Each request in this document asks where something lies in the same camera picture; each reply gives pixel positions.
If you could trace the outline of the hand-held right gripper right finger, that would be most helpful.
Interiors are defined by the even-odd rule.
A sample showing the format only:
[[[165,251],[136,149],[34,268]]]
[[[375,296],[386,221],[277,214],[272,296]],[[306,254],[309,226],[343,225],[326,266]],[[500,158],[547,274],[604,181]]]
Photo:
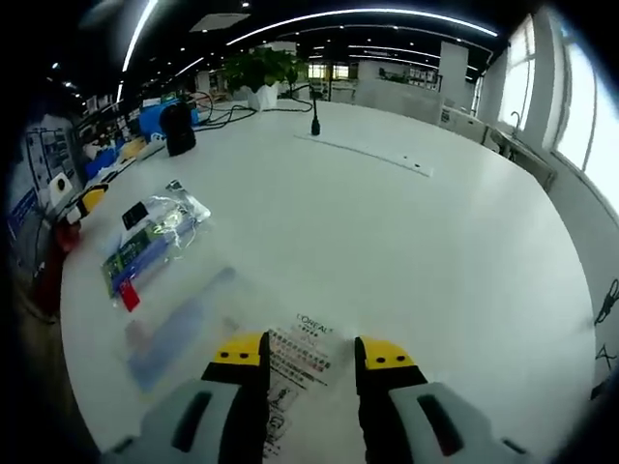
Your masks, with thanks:
[[[430,382],[396,344],[354,340],[358,418],[367,463],[533,463],[497,439],[489,419],[442,383]]]

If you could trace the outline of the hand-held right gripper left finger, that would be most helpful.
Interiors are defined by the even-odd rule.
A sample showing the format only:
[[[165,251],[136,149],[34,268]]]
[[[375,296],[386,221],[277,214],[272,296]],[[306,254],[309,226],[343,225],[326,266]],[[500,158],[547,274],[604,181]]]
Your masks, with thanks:
[[[140,433],[102,463],[260,463],[269,420],[270,339],[228,339],[202,376],[179,386],[143,418]]]

